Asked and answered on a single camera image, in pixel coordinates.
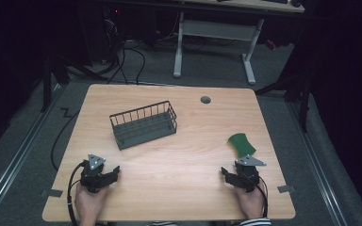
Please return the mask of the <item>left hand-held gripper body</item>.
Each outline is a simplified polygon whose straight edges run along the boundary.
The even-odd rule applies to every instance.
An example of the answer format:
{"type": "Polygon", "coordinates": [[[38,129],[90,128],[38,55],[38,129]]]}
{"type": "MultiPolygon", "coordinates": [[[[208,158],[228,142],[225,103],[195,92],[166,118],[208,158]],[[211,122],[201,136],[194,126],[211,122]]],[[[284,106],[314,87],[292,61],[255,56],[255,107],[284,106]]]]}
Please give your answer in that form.
{"type": "Polygon", "coordinates": [[[105,158],[89,153],[84,162],[80,183],[91,193],[97,193],[107,186],[107,178],[102,173],[105,161],[105,158]]]}

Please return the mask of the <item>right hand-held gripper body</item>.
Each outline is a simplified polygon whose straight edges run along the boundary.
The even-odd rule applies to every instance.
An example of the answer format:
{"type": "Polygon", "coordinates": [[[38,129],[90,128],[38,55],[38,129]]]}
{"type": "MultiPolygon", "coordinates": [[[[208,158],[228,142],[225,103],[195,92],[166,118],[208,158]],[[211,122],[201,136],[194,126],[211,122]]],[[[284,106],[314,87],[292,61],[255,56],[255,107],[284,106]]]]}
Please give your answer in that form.
{"type": "Polygon", "coordinates": [[[259,172],[256,168],[264,166],[265,162],[251,155],[236,160],[237,187],[244,188],[247,193],[254,191],[259,184],[259,172]]]}

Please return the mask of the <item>person's left hand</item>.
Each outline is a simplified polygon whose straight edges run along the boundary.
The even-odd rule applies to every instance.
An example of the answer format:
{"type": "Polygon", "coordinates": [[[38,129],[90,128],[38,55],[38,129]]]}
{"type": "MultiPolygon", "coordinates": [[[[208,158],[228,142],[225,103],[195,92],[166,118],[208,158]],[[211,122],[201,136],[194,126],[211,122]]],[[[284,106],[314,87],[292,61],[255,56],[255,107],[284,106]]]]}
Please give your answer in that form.
{"type": "Polygon", "coordinates": [[[74,202],[77,213],[80,216],[79,226],[95,226],[108,191],[108,186],[102,188],[97,193],[90,193],[81,184],[76,186],[74,202]]]}

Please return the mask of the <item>person's right hand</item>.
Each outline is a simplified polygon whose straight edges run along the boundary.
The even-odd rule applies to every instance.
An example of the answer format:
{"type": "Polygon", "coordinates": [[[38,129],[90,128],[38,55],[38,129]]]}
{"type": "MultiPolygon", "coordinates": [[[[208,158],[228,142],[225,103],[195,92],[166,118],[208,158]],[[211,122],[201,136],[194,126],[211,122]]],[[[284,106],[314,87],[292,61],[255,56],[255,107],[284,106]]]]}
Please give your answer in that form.
{"type": "Polygon", "coordinates": [[[236,187],[241,211],[247,219],[262,218],[264,211],[263,188],[256,187],[254,191],[247,193],[244,189],[236,187]]]}

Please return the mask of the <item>green sponge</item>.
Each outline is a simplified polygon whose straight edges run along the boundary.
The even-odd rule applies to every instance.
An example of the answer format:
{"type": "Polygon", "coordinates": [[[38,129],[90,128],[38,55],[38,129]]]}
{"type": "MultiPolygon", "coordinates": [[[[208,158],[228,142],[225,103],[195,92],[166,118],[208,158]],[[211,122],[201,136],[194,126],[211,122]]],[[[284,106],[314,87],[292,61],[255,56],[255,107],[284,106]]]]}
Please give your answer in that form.
{"type": "Polygon", "coordinates": [[[248,141],[244,133],[232,135],[227,143],[234,149],[238,158],[253,155],[256,152],[256,148],[248,141]]]}

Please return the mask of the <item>person's striped right sleeve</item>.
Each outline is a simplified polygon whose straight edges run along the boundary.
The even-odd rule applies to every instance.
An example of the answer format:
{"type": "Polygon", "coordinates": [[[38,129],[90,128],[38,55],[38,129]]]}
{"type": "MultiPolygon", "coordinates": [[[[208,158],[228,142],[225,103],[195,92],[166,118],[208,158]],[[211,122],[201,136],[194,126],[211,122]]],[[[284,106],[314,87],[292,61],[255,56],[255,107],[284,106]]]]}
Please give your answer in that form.
{"type": "Polygon", "coordinates": [[[239,226],[272,226],[268,218],[253,218],[242,221],[239,226]]]}

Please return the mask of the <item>black metal stand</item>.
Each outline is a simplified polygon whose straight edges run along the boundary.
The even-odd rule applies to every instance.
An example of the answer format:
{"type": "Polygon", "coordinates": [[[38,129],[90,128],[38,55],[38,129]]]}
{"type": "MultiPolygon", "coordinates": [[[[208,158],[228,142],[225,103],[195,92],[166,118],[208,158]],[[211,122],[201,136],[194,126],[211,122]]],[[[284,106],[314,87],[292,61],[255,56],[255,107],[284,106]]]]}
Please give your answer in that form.
{"type": "Polygon", "coordinates": [[[55,77],[60,85],[68,85],[70,82],[70,75],[67,67],[71,66],[88,77],[96,80],[107,81],[107,79],[98,73],[87,69],[81,64],[70,60],[69,58],[49,50],[46,58],[43,61],[43,99],[41,112],[46,112],[52,103],[52,77],[55,77]]]}
{"type": "Polygon", "coordinates": [[[278,80],[265,88],[255,91],[256,95],[263,95],[272,90],[284,90],[284,100],[287,103],[300,102],[298,123],[304,132],[306,129],[306,117],[309,109],[310,85],[313,72],[308,64],[288,62],[282,70],[278,80]]]}

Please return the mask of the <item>dark computer tower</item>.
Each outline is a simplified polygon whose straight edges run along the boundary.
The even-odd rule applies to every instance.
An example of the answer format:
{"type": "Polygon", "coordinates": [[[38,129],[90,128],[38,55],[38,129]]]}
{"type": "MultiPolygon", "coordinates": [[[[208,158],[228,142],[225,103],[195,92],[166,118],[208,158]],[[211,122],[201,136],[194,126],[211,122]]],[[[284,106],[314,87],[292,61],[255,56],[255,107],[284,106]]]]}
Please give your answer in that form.
{"type": "Polygon", "coordinates": [[[103,19],[108,45],[108,60],[115,61],[123,42],[123,21],[119,8],[103,6],[103,19]]]}

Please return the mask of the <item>white-legged wooden desk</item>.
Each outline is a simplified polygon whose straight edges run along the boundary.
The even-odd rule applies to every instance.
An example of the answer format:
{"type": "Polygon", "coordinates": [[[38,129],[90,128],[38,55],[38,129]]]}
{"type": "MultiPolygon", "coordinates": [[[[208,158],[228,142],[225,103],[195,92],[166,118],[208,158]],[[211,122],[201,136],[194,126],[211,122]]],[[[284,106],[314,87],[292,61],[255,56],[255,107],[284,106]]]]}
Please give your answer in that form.
{"type": "Polygon", "coordinates": [[[255,84],[255,75],[251,57],[264,24],[264,13],[294,13],[302,14],[305,8],[299,0],[180,0],[181,7],[214,7],[215,9],[245,9],[261,13],[256,24],[234,22],[215,22],[213,19],[186,19],[184,13],[179,13],[177,49],[175,53],[173,76],[179,78],[182,74],[183,39],[185,36],[214,38],[221,40],[248,41],[247,52],[241,55],[247,81],[255,84]]]}

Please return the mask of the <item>metal floor rail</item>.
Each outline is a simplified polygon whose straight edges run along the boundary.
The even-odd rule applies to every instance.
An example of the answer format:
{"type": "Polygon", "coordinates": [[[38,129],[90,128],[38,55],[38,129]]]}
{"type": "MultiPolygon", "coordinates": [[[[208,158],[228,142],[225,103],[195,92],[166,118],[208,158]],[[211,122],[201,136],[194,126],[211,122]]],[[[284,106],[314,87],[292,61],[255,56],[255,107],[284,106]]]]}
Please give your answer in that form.
{"type": "Polygon", "coordinates": [[[295,104],[287,104],[288,111],[294,120],[294,124],[299,131],[300,137],[304,144],[304,149],[308,158],[309,165],[312,169],[313,176],[316,180],[318,188],[320,190],[322,199],[326,205],[328,213],[334,222],[335,226],[347,226],[346,218],[344,217],[334,189],[331,187],[324,170],[321,166],[321,162],[316,155],[314,146],[309,139],[307,132],[305,132],[299,122],[299,113],[295,104]]]}
{"type": "Polygon", "coordinates": [[[0,138],[0,203],[6,196],[18,172],[22,168],[31,147],[40,132],[52,105],[66,89],[56,84],[53,88],[52,102],[42,109],[42,88],[37,88],[9,123],[8,129],[0,138]]]}

